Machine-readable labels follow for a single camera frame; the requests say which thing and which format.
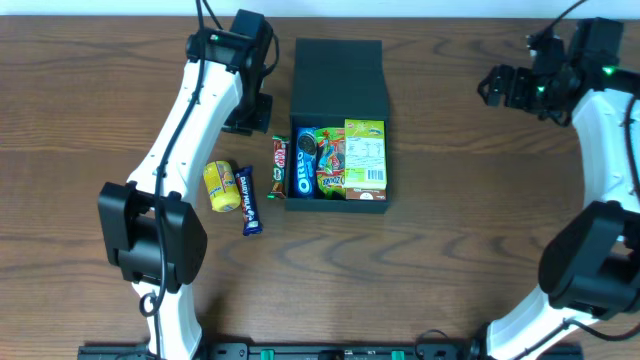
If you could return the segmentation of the KitKat Milo bar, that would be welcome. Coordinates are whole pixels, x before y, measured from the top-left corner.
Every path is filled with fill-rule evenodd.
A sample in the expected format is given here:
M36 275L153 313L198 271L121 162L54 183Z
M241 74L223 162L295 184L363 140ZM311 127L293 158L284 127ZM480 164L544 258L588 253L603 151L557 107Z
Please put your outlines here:
M273 140L273 169L271 190L267 197L269 199L285 199L286 166L289 149L289 138L274 135Z

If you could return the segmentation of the blue Oreo pack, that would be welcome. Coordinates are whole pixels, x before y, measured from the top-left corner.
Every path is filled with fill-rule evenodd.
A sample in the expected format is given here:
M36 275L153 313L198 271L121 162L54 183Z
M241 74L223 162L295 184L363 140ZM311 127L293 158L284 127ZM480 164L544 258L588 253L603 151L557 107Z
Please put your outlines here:
M295 150L294 193L299 198L313 198L316 187L316 128L298 129Z

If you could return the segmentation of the yellow Mentos bottle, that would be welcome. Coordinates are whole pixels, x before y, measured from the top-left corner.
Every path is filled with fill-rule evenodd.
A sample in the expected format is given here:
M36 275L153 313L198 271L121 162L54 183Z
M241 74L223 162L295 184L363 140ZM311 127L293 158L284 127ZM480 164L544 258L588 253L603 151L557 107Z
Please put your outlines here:
M215 212L230 212L241 203L231 165L226 161L214 161L203 170L203 178Z

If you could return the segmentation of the colourful gummy candy bag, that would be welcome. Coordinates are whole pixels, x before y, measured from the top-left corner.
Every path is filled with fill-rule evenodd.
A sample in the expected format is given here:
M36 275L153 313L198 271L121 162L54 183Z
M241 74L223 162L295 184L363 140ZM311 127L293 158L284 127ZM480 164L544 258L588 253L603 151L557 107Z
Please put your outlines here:
M344 200L345 131L339 127L319 128L315 131L318 146L316 180L325 199Z

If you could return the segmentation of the black gift box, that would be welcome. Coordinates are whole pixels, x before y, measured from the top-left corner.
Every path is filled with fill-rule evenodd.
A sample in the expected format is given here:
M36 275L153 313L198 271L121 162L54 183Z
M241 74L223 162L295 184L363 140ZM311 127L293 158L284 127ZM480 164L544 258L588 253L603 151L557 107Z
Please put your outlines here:
M328 200L319 190L317 180L313 198L296 197L294 172L298 129L344 129L346 119L385 122L387 200ZM297 39L290 108L292 145L287 181L287 210L385 213L391 200L388 168L389 120L390 103L384 78L381 41Z

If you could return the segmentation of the Dairy Milk chocolate bar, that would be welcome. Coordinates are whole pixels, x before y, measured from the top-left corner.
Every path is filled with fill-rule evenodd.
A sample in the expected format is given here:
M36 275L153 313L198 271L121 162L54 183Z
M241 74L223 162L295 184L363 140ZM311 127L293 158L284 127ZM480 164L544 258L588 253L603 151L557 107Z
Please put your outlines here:
M253 168L251 166L246 166L238 169L234 173L236 185L241 198L244 236L260 234L263 231L257 202L254 196L252 170Z

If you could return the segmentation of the green yellow snack box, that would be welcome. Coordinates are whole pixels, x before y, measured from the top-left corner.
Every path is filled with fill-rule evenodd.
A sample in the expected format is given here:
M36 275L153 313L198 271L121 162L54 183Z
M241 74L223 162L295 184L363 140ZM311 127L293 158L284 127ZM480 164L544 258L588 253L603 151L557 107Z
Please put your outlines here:
M385 190L387 187L385 122L346 119L346 188Z

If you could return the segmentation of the brown Pocky box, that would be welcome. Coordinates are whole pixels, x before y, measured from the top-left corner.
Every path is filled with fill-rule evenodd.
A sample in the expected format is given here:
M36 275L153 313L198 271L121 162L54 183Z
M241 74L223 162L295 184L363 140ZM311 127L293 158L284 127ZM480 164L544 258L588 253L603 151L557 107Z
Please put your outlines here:
M385 190L347 188L345 198L347 200L386 201L387 195Z

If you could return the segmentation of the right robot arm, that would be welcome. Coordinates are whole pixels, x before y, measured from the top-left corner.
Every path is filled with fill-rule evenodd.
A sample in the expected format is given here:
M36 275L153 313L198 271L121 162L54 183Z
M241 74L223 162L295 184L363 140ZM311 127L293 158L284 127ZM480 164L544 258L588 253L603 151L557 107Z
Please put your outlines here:
M574 128L584 206L545 248L534 290L472 340L471 359L574 359L566 336L639 309L639 77L619 68L623 31L583 19L564 43L547 27L527 39L531 67L495 66L478 85L489 106Z

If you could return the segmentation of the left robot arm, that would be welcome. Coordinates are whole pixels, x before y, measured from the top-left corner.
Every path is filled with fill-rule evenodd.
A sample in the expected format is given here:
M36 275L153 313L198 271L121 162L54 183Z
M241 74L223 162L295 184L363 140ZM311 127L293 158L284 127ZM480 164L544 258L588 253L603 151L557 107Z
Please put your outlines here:
M98 213L108 261L139 294L151 338L132 346L82 346L81 359L203 359L192 284L208 239L196 212L205 164L221 132L269 128L273 98L261 91L278 42L265 17L239 10L231 27L199 26L186 43L176 101L125 184L107 182Z

